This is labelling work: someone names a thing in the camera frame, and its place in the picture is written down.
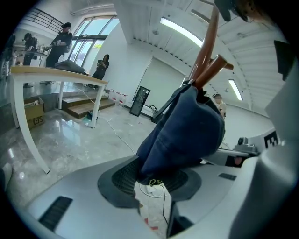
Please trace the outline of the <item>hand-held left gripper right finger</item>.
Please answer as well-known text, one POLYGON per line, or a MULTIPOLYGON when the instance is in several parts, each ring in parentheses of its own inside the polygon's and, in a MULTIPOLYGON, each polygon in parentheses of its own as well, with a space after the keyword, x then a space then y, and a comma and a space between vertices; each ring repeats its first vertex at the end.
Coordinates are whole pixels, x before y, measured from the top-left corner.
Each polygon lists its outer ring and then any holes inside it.
POLYGON ((236 210, 229 209, 226 200, 241 171, 200 164, 163 177, 171 195, 166 237, 230 239, 236 210))

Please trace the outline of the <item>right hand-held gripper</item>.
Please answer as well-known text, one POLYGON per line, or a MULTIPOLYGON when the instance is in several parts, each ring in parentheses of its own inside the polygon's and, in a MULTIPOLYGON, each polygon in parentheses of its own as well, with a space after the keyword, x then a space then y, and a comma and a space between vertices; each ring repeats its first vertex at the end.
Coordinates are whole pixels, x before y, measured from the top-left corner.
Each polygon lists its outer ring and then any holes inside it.
MULTIPOLYGON (((245 200, 230 229, 232 239, 296 239, 299 236, 299 59, 290 44, 274 43, 283 88, 266 108, 280 143, 257 160, 245 200)), ((202 160, 241 167, 244 152, 218 149, 202 160)))

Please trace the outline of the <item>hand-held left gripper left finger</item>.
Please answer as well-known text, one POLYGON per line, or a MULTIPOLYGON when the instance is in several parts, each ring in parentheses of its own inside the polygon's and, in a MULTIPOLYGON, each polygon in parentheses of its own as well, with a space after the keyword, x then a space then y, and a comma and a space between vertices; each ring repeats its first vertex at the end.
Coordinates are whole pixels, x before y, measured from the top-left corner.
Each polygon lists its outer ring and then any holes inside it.
POLYGON ((168 193, 134 178, 133 156, 74 171, 36 196, 27 212, 48 239, 164 239, 168 193))

